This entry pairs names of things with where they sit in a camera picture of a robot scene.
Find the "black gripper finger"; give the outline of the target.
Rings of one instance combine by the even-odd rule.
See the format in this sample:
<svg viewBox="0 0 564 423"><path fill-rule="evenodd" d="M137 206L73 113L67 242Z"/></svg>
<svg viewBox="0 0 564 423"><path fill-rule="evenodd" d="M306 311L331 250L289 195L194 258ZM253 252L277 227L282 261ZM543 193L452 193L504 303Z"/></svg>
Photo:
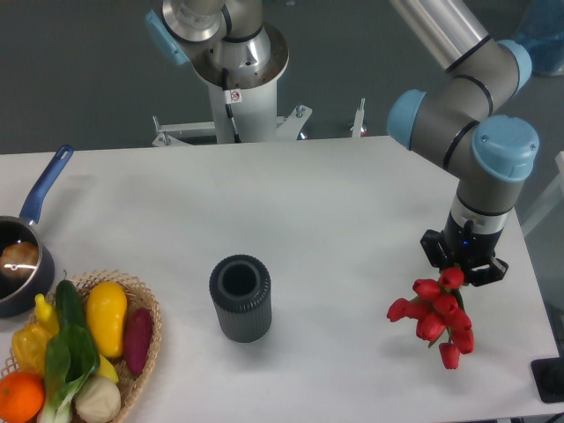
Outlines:
<svg viewBox="0 0 564 423"><path fill-rule="evenodd" d="M473 268L465 273L464 283L467 286L485 286L504 279L508 264L492 257L487 264Z"/></svg>
<svg viewBox="0 0 564 423"><path fill-rule="evenodd" d="M446 244L443 232L427 229L419 243L432 267L447 269L454 264L453 256Z"/></svg>

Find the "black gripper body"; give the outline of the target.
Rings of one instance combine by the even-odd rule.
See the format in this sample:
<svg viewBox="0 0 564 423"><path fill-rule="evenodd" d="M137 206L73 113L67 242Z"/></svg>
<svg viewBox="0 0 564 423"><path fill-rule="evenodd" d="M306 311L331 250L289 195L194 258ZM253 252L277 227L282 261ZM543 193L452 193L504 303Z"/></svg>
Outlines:
<svg viewBox="0 0 564 423"><path fill-rule="evenodd" d="M442 231L442 251L446 256L442 267L478 268L489 264L500 237L501 230L479 234L473 221L459 225L450 214Z"/></svg>

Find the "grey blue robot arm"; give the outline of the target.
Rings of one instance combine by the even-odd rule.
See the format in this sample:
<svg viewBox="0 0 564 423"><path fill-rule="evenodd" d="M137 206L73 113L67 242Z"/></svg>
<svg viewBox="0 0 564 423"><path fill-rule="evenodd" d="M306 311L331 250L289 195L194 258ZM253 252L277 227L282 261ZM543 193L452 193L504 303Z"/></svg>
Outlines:
<svg viewBox="0 0 564 423"><path fill-rule="evenodd" d="M425 232L421 246L433 267L459 267L468 285L499 281L508 266L494 250L539 141L527 122L498 110L528 81L531 58L514 41L494 41L461 1L394 6L449 75L436 95L402 94L387 118L394 140L459 180L445 227ZM166 1L145 25L169 61L190 63L208 85L219 143L298 137L308 111L277 115L288 48L260 2Z"/></svg>

